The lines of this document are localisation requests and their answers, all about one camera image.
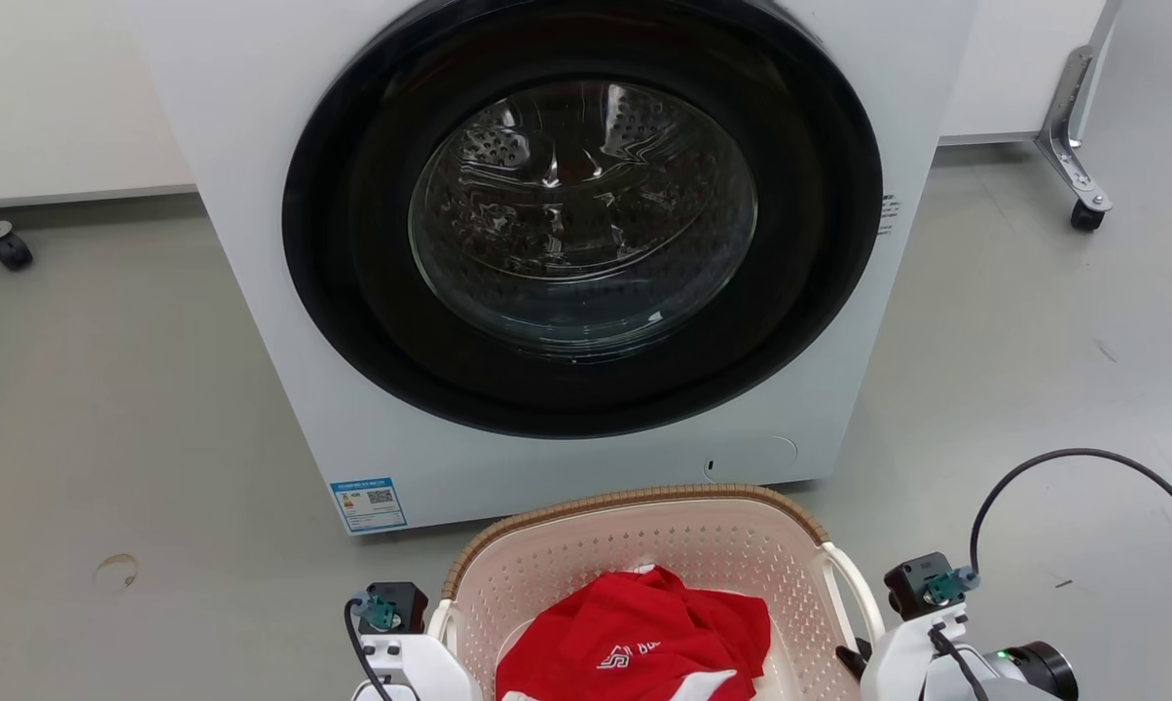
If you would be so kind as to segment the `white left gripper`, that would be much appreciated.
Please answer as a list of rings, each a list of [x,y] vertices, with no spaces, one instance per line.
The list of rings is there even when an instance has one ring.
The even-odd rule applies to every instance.
[[[362,646],[364,679],[354,700],[481,700],[483,688],[438,639],[368,635]]]

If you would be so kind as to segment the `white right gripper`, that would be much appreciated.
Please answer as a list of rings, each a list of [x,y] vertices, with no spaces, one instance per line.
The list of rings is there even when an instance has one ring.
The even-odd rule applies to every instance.
[[[890,629],[874,649],[856,638],[834,656],[861,683],[861,700],[970,700],[970,679],[955,658],[965,617],[965,603],[952,605]]]

